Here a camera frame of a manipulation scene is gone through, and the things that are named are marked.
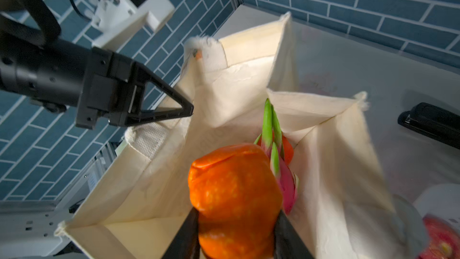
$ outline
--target green tip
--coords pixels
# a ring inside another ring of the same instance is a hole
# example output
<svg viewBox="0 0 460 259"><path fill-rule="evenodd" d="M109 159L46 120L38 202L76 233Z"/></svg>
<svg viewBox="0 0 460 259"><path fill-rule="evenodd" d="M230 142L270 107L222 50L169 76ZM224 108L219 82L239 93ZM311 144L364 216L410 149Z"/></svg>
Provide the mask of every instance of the green tip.
<svg viewBox="0 0 460 259"><path fill-rule="evenodd" d="M273 126L273 133L275 134L274 141L275 143L282 148L283 146L283 133L281 131L280 122L278 121L278 116L276 115L273 105L271 106L271 123Z"/></svg>
<svg viewBox="0 0 460 259"><path fill-rule="evenodd" d="M271 169L271 172L273 172L273 175L275 176L276 179L279 179L281 177L280 159L278 156L278 148L276 144L273 144L271 148L270 169Z"/></svg>
<svg viewBox="0 0 460 259"><path fill-rule="evenodd" d="M273 135L272 135L272 127L271 127L271 103L270 100L267 98L265 101L265 108L264 108L264 123L262 125L262 148L267 151L271 147L271 143L273 142Z"/></svg>
<svg viewBox="0 0 460 259"><path fill-rule="evenodd" d="M257 142L260 140L260 137L261 137L261 136L262 136L262 134L259 134L259 136L257 136L257 139L256 139L256 141L254 141L254 144L256 144L256 145L257 145Z"/></svg>

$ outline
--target red fruit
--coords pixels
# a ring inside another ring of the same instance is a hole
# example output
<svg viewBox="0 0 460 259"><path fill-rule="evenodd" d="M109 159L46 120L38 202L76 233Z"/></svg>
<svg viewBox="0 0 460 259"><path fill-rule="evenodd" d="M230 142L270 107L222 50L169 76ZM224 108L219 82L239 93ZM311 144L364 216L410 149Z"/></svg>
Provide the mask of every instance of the red fruit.
<svg viewBox="0 0 460 259"><path fill-rule="evenodd" d="M460 259L460 237L446 223L433 217L423 218L430 235L430 245L419 255L421 259Z"/></svg>
<svg viewBox="0 0 460 259"><path fill-rule="evenodd" d="M257 145L260 146L262 144L262 137L259 138L259 141L257 141ZM294 157L294 148L292 148L291 143L289 143L289 140L283 135L283 148L284 148L284 163L286 163L287 166L291 164L292 158Z"/></svg>

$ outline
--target canvas tote bag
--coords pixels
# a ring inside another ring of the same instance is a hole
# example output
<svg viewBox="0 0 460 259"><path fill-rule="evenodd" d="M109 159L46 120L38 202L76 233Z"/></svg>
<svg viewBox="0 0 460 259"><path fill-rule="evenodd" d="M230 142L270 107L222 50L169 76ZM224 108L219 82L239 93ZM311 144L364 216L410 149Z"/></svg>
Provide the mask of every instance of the canvas tote bag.
<svg viewBox="0 0 460 259"><path fill-rule="evenodd" d="M313 255L406 254L407 229L363 116L365 92L353 99L297 92L294 49L289 13L219 41L189 40L175 89L193 102L193 116L128 129L129 145L56 234L93 259L161 258L192 207L192 162L219 147L253 142L270 98L295 147L290 168L300 179L288 218ZM159 107L175 105L166 98ZM390 227L395 222L400 238Z"/></svg>

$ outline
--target white countertop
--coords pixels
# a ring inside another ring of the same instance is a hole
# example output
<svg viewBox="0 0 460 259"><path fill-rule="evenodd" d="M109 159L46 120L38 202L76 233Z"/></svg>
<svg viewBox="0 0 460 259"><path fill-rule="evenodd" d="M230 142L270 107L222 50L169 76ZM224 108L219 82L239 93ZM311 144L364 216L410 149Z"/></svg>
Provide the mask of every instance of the white countertop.
<svg viewBox="0 0 460 259"><path fill-rule="evenodd" d="M278 18L240 6L214 37ZM460 115L460 69L313 24L294 22L293 31L301 91L337 97L368 93L365 116L392 192L413 202L427 187L460 183L460 150L397 124L403 111L420 102Z"/></svg>

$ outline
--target tile wall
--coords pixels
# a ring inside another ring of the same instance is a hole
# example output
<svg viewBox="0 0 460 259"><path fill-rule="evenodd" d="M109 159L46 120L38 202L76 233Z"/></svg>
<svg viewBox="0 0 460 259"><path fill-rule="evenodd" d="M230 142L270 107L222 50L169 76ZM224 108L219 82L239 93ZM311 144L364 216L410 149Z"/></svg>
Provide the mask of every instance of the tile wall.
<svg viewBox="0 0 460 259"><path fill-rule="evenodd" d="M460 0L243 0L460 68Z"/></svg>
<svg viewBox="0 0 460 259"><path fill-rule="evenodd" d="M142 28L118 50L145 64L168 83L179 76L183 43L192 36L213 35L233 12L229 0L170 0L176 7L157 33ZM68 0L44 0L62 27L61 37L87 48L100 32L81 19ZM83 12L97 0L75 0ZM36 26L24 12L8 14ZM161 93L148 89L143 108ZM31 105L28 98L0 91L0 201L58 200L67 186L108 141L119 141L124 129L99 119L95 130L73 127L75 108L55 115Z"/></svg>

